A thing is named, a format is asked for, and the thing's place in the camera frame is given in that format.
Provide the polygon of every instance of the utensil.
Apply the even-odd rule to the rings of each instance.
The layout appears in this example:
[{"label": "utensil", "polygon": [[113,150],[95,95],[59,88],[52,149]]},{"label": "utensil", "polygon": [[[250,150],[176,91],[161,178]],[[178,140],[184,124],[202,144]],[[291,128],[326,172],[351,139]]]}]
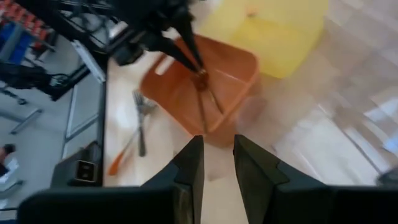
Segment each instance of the utensil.
[{"label": "utensil", "polygon": [[[144,101],[144,106],[143,106],[143,113],[144,117],[150,114],[155,108],[156,108],[156,103],[153,102],[152,100],[146,100]],[[126,146],[123,148],[122,151],[119,152],[119,154],[116,156],[114,161],[112,162],[111,166],[108,169],[108,175],[116,175],[119,171],[119,165],[120,162],[122,161],[122,158],[126,154],[127,150],[130,148],[130,145],[132,143],[132,140],[137,136],[138,130],[135,130],[133,134],[131,135],[129,141],[127,142]]]},{"label": "utensil", "polygon": [[139,91],[133,92],[134,101],[138,111],[138,131],[139,131],[139,156],[144,157],[146,155],[145,137],[142,123],[144,121],[144,97]]}]

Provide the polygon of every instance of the orange plastic bin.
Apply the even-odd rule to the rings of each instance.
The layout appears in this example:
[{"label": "orange plastic bin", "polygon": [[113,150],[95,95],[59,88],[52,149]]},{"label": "orange plastic bin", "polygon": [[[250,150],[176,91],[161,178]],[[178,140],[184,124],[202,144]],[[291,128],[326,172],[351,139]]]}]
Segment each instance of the orange plastic bin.
[{"label": "orange plastic bin", "polygon": [[[192,72],[177,61],[162,74],[157,67],[166,58],[161,56],[141,82],[141,92],[156,101],[190,135],[202,134],[205,141],[225,147],[233,143],[236,117],[244,100],[261,91],[256,56],[215,40],[195,36],[198,49],[209,74],[209,86],[219,101],[223,114],[212,102],[208,91],[201,93],[208,132],[205,134],[199,113],[196,89],[190,79]],[[190,55],[182,39],[175,42]]]}]

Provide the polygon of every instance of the black cable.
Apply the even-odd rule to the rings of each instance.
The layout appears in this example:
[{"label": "black cable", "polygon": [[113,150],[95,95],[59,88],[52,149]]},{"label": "black cable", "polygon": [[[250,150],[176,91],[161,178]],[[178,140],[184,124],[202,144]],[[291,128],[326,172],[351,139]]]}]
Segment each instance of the black cable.
[{"label": "black cable", "polygon": [[0,209],[0,212],[3,212],[3,211],[16,211],[16,210],[18,210],[18,208],[2,208],[2,209]]}]

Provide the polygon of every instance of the yellow plastic bin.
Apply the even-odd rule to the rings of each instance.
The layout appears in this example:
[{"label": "yellow plastic bin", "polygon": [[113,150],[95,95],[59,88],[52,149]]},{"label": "yellow plastic bin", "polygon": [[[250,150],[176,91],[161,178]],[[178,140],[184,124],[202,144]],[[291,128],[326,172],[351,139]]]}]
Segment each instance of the yellow plastic bin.
[{"label": "yellow plastic bin", "polygon": [[200,34],[255,53],[260,71],[291,75],[323,30],[328,0],[223,0]]}]

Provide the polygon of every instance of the gray floor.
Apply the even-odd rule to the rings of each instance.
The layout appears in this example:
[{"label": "gray floor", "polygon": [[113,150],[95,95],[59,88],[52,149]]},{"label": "gray floor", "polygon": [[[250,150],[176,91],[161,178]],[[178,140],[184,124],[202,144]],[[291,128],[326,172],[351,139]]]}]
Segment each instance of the gray floor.
[{"label": "gray floor", "polygon": [[[49,55],[44,64],[49,73],[69,73],[76,69],[78,63],[79,57],[75,50],[68,41],[60,37],[57,52]],[[9,132],[16,123],[0,118],[0,145],[13,143],[17,146],[17,152],[8,160],[14,158],[19,167],[9,179],[25,180],[20,190],[8,199],[0,200],[0,208],[18,206],[32,193],[49,187],[54,165],[95,139],[96,124],[70,142],[64,141],[68,124],[69,130],[73,130],[97,113],[100,86],[89,75],[79,83],[75,91],[68,92],[56,102],[37,90],[10,90],[28,100],[30,105],[20,106],[15,100],[0,95],[2,110],[18,116],[27,116],[36,108],[43,109],[44,112],[15,136]],[[11,216],[13,215],[10,212],[0,212],[0,220]]]}]

